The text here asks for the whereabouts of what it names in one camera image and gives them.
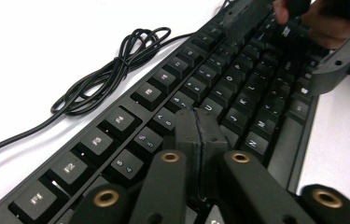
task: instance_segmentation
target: keyboard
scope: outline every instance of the keyboard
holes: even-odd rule
[[[317,97],[311,72],[328,51],[299,20],[267,15],[235,46],[223,12],[162,60],[0,202],[0,223],[66,223],[80,200],[104,183],[131,188],[146,176],[175,112],[210,111],[231,146],[254,154],[290,191],[297,187]],[[188,206],[189,223],[205,217]]]

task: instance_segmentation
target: hand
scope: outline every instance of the hand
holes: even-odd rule
[[[333,15],[332,4],[332,0],[316,0],[301,16],[302,23],[310,27],[310,38],[326,49],[337,49],[350,37],[350,20]],[[273,9],[278,23],[288,21],[287,0],[275,0]]]

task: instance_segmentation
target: white table surface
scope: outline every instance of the white table surface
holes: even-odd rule
[[[49,118],[77,80],[116,57],[135,28],[194,32],[221,0],[0,0],[0,141]],[[0,199],[162,59],[133,72],[89,115],[60,118],[41,133],[0,150]],[[321,183],[350,198],[350,78],[321,97],[301,185]]]

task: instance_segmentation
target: black cable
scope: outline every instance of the black cable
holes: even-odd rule
[[[166,32],[158,37],[158,32]],[[91,112],[99,106],[126,78],[127,74],[148,63],[160,49],[178,39],[190,37],[192,34],[180,35],[163,42],[171,33],[171,29],[162,27],[154,31],[136,29],[127,35],[119,48],[119,56],[101,69],[85,76],[76,82],[64,96],[51,108],[52,117],[24,133],[17,134],[0,142],[0,148],[21,140],[31,134],[37,133],[50,125],[59,116],[78,116]],[[87,92],[98,88],[92,95]]]

